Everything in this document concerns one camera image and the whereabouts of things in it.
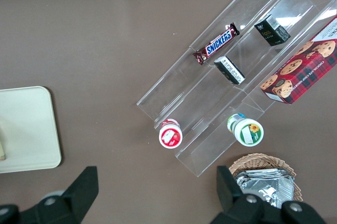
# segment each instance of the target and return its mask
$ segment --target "acrylic shelf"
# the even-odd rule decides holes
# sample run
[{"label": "acrylic shelf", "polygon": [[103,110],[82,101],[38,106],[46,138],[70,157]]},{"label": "acrylic shelf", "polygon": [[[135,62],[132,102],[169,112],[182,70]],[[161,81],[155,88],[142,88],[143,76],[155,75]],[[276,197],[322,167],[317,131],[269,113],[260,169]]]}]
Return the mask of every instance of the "acrylic shelf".
[{"label": "acrylic shelf", "polygon": [[[245,3],[254,7],[248,7],[241,16]],[[184,138],[175,155],[200,176],[236,142],[226,126],[228,117],[240,112],[247,118],[260,118],[275,102],[265,96],[260,84],[322,28],[336,9],[336,1],[316,7],[310,0],[234,0],[137,105],[154,120],[156,130],[167,118],[179,121]],[[272,14],[291,35],[286,43],[269,46],[255,29],[254,24],[267,14]],[[199,65],[193,52],[233,21],[242,28],[241,35]],[[214,60],[224,55],[245,75],[240,85],[231,84],[214,66]]]}]

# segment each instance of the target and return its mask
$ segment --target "wicker basket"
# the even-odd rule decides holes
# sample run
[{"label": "wicker basket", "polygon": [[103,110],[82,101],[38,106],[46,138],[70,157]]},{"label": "wicker basket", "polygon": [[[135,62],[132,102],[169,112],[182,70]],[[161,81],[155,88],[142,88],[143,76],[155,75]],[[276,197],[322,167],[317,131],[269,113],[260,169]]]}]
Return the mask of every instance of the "wicker basket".
[{"label": "wicker basket", "polygon": [[[236,176],[239,172],[245,170],[259,170],[259,169],[284,169],[289,172],[292,177],[296,176],[296,173],[288,164],[283,160],[276,157],[271,157],[265,154],[249,154],[240,159],[236,160],[232,166],[230,166],[230,171],[233,176]],[[294,200],[303,201],[301,189],[294,183]]]}]

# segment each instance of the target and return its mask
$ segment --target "black box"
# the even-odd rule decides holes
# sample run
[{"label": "black box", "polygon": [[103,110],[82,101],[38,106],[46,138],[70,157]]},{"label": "black box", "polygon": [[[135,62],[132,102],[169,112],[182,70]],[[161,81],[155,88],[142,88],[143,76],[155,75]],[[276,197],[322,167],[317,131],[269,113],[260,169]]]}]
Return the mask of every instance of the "black box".
[{"label": "black box", "polygon": [[290,38],[289,33],[271,14],[254,26],[271,46],[282,44]]},{"label": "black box", "polygon": [[231,83],[240,84],[245,80],[244,75],[227,56],[219,57],[214,64]]}]

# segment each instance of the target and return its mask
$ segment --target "brown table surface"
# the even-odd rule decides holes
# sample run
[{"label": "brown table surface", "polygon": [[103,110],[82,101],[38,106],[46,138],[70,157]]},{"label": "brown table surface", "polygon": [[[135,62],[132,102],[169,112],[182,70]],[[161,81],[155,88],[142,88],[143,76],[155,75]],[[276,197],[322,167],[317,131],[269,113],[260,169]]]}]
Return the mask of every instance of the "brown table surface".
[{"label": "brown table surface", "polygon": [[63,156],[55,169],[0,174],[0,204],[27,209],[96,165],[100,193],[83,223],[209,223],[221,211],[216,166],[259,152],[285,160],[304,201],[337,223],[337,69],[272,106],[261,144],[236,143],[199,178],[136,106],[230,1],[0,0],[0,89],[51,91]]}]

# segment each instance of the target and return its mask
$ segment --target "candy bar wrapper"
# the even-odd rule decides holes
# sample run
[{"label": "candy bar wrapper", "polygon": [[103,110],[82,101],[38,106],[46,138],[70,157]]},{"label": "candy bar wrapper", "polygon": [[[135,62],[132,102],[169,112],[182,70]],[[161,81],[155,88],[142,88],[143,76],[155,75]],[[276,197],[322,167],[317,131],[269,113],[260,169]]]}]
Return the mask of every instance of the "candy bar wrapper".
[{"label": "candy bar wrapper", "polygon": [[207,46],[199,49],[193,55],[200,65],[204,64],[209,57],[211,57],[216,51],[221,49],[226,45],[230,40],[235,36],[239,35],[240,32],[236,29],[234,23],[230,24],[230,28],[227,29],[224,33],[220,34],[214,40],[208,43]]}]

